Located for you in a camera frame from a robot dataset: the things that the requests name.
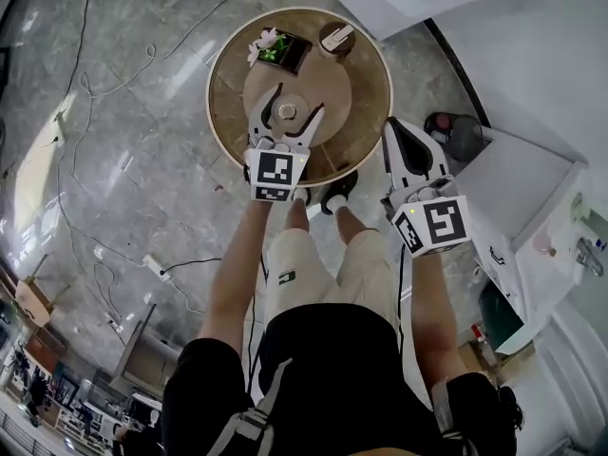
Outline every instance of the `black cable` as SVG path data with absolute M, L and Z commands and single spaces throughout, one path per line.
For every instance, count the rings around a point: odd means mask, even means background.
M 95 268 L 98 265 L 101 265 L 102 267 L 106 267 L 106 269 L 112 275 L 110 283 L 107 286 L 107 299 L 105 299 L 104 295 L 102 294 L 102 285 L 100 284 L 99 279 L 97 278 L 97 271 L 95 270 Z M 100 296 L 105 301 L 105 303 L 116 312 L 116 314 L 119 317 L 119 323 L 123 324 L 123 315 L 121 314 L 121 312 L 118 310 L 118 308 L 116 307 L 116 305 L 112 301 L 112 285 L 114 285 L 114 281 L 116 280 L 116 275 L 114 274 L 114 271 L 112 269 L 110 269 L 107 265 L 105 265 L 102 262 L 95 262 L 93 264 L 93 278 L 95 279 L 95 283 L 97 284 L 97 288 L 99 289 Z
M 264 274 L 264 283 L 268 285 L 268 271 L 266 270 L 266 266 L 264 265 L 264 254 L 260 254 L 259 256 L 259 264 L 262 267 L 262 273 Z M 256 374 L 256 366 L 257 360 L 259 360 L 259 349 L 262 346 L 261 339 L 259 341 L 259 345 L 257 346 L 256 358 L 254 359 L 254 364 L 252 366 L 251 363 L 251 345 L 254 339 L 254 326 L 256 325 L 256 293 L 254 293 L 254 305 L 252 307 L 253 318 L 254 320 L 251 323 L 251 332 L 249 333 L 249 344 L 247 346 L 247 354 L 249 356 L 249 382 L 247 384 L 247 395 L 251 396 L 251 388 L 254 383 L 254 375 Z
M 110 330 L 112 330 L 114 332 L 114 334 L 116 334 L 118 336 L 118 339 L 121 340 L 122 345 L 126 348 L 126 343 L 121 338 L 121 336 L 118 334 L 118 332 L 114 328 L 112 328 L 109 324 L 107 326 L 109 327 Z
M 161 276 L 164 276 L 167 272 L 175 269 L 176 267 L 182 267 L 183 265 L 190 265 L 191 263 L 207 263 L 207 262 L 213 262 L 213 261 L 221 261 L 221 258 L 217 258 L 216 256 L 214 256 L 213 258 L 207 258 L 206 260 L 189 260 L 187 262 L 176 263 L 175 265 L 171 265 L 171 267 L 167 267 L 166 269 L 161 270 L 159 272 L 159 274 L 161 274 Z
M 85 0 L 85 11 L 83 12 L 83 28 L 80 31 L 80 44 L 78 45 L 78 52 L 76 53 L 76 64 L 74 65 L 74 69 L 72 70 L 72 73 L 69 77 L 69 83 L 67 85 L 66 95 L 64 96 L 64 99 L 61 101 L 61 104 L 59 105 L 60 109 L 64 105 L 64 102 L 66 101 L 66 98 L 69 95 L 69 91 L 71 90 L 72 84 L 74 83 L 74 76 L 76 75 L 76 70 L 78 69 L 78 65 L 80 64 L 80 56 L 83 51 L 83 42 L 85 40 L 86 14 L 88 12 L 88 2 L 89 2 L 89 0 Z
M 111 311 L 110 305 L 105 300 L 105 297 L 103 295 L 102 295 L 102 299 L 104 300 L 105 304 L 101 300 L 99 300 L 99 297 L 96 296 L 93 291 L 91 291 L 91 289 L 88 287 L 88 285 L 86 285 L 85 288 L 88 291 L 88 293 L 91 294 L 91 296 L 95 299 L 95 302 L 97 302 L 100 306 L 102 306 L 102 309 L 104 311 L 108 311 L 108 312 Z
M 401 246 L 401 261 L 399 262 L 399 292 L 397 293 L 397 316 L 399 317 L 399 334 L 401 340 L 399 341 L 399 355 L 403 360 L 403 328 L 401 325 L 401 293 L 403 292 L 403 265 L 406 258 L 406 245 Z
M 55 138 L 52 140 L 52 142 L 49 142 L 49 143 L 47 143 L 46 145 L 43 145 L 43 146 L 42 146 L 42 147 L 40 147 L 40 148 L 45 148 L 45 147 L 48 147 L 48 146 L 50 146 L 50 145 L 53 145 L 54 143 L 57 143 L 58 141 L 59 141 L 59 137 L 55 137 Z

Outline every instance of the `wooden tabletop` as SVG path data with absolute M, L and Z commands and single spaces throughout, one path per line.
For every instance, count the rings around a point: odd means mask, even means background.
M 318 50 L 319 31 L 334 21 L 351 24 L 356 34 L 354 49 L 341 64 L 320 57 Z M 277 28 L 313 43 L 297 78 L 262 63 L 249 66 L 248 46 L 264 28 Z M 210 73 L 207 111 L 219 145 L 240 167 L 247 148 L 247 113 L 265 91 L 262 88 L 278 82 L 289 83 L 292 92 L 311 102 L 310 110 L 319 101 L 327 102 L 326 118 L 311 147 L 307 180 L 300 185 L 335 181 L 371 155 L 391 113 L 392 85 L 380 50 L 356 24 L 322 9 L 286 8 L 260 15 L 228 39 Z

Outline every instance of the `person in background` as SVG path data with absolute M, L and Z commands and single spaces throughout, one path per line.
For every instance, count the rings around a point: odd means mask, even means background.
M 139 432 L 129 426 L 114 425 L 113 456 L 161 456 L 155 435 L 149 431 Z
M 88 408 L 85 403 L 78 399 L 78 407 L 76 408 L 78 412 L 78 418 L 85 425 L 85 437 L 91 433 L 91 422 L 93 422 L 93 412 L 91 412 L 90 408 Z
M 31 417 L 38 417 L 40 407 L 45 402 L 47 396 L 47 380 L 39 371 L 36 372 L 28 387 L 28 392 L 25 397 L 26 408 Z

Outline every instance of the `white shorts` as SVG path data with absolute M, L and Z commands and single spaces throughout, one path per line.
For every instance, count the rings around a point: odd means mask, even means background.
M 366 230 L 351 240 L 337 279 L 321 262 L 311 235 L 297 228 L 275 238 L 269 261 L 266 324 L 298 306 L 345 303 L 380 314 L 398 332 L 397 275 L 377 231 Z

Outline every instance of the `marble floor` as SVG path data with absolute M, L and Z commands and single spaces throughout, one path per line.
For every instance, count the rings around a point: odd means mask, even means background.
M 214 54 L 234 29 L 266 10 L 306 5 L 348 15 L 338 0 L 228 0 L 169 58 L 96 99 L 90 127 L 79 141 L 89 112 L 81 72 L 93 93 L 119 86 L 146 63 L 148 44 L 155 44 L 157 55 L 166 54 L 220 1 L 90 0 L 80 64 L 68 93 L 85 0 L 18 0 L 0 39 L 2 47 L 12 49 L 9 84 L 0 103 L 7 129 L 0 162 L 2 255 L 22 278 L 43 254 L 49 255 L 39 273 L 40 287 L 52 299 L 69 286 L 52 315 L 52 328 L 77 353 L 110 373 L 147 309 L 145 297 L 158 304 L 151 329 L 169 344 L 182 347 L 200 326 L 200 315 L 186 310 L 182 294 L 138 266 L 143 257 L 152 254 L 165 266 L 220 257 L 246 201 L 242 173 L 222 155 L 206 118 L 205 86 Z M 447 58 L 424 26 L 380 47 L 394 82 L 397 116 L 422 124 L 437 109 L 473 113 Z M 54 117 L 63 108 L 60 129 Z M 352 209 L 387 234 L 398 261 L 400 242 L 390 234 L 378 203 L 387 187 L 376 153 L 360 169 Z M 265 249 L 284 215 L 284 207 L 274 209 Z M 311 229 L 322 259 L 335 272 L 344 249 L 333 220 L 317 215 Z M 471 246 L 445 255 L 462 330 L 478 316 L 479 288 L 469 282 L 473 257 Z M 204 311 L 215 269 L 211 262 L 173 271 L 193 309 Z M 408 265 L 404 276 L 408 286 Z M 262 300 L 256 304 L 257 319 L 263 319 Z M 107 312 L 122 321 L 121 339 L 107 325 Z M 256 323 L 254 347 L 261 332 Z M 408 353 L 406 364 L 413 363 Z

